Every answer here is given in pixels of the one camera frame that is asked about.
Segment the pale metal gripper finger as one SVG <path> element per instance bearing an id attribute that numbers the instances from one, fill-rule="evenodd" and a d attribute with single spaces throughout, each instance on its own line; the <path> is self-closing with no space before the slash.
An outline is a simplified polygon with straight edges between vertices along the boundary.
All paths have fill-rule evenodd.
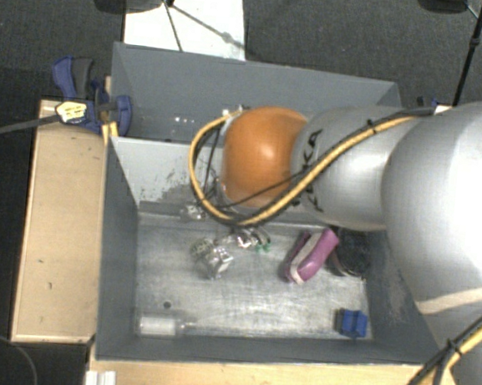
<path id="1" fill-rule="evenodd" d="M 190 254 L 194 258 L 202 258 L 211 253 L 214 244 L 210 239 L 200 238 L 195 240 L 190 247 Z"/>
<path id="2" fill-rule="evenodd" d="M 205 256 L 205 268 L 210 279 L 222 276 L 234 260 L 234 256 L 224 247 L 215 246 Z"/>

